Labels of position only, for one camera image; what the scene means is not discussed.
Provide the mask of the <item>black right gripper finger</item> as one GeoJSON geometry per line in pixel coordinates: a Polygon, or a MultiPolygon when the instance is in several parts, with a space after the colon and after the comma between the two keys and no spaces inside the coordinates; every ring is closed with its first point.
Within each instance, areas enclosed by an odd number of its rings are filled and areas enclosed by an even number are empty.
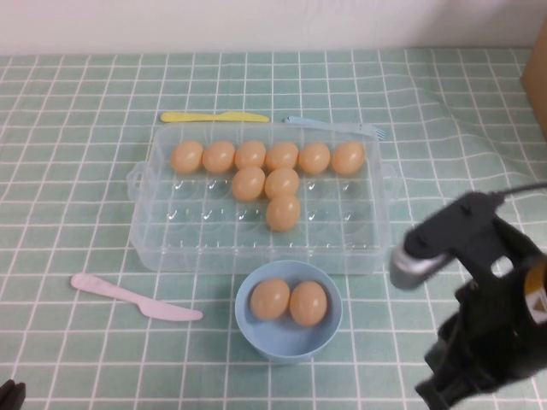
{"type": "Polygon", "coordinates": [[[450,409],[456,403],[456,380],[461,373],[460,340],[438,339],[425,355],[432,376],[415,390],[430,409],[450,409]]]}
{"type": "Polygon", "coordinates": [[[501,388],[491,393],[481,393],[470,399],[465,399],[459,404],[460,409],[500,409],[501,402],[506,398],[510,387],[501,388]]]}

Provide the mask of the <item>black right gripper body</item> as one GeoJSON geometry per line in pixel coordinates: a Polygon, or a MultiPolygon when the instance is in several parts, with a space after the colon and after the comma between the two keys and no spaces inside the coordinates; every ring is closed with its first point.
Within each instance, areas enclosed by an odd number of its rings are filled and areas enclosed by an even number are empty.
{"type": "Polygon", "coordinates": [[[546,368],[546,258],[501,278],[496,292],[464,306],[463,377],[498,387],[546,368]]]}

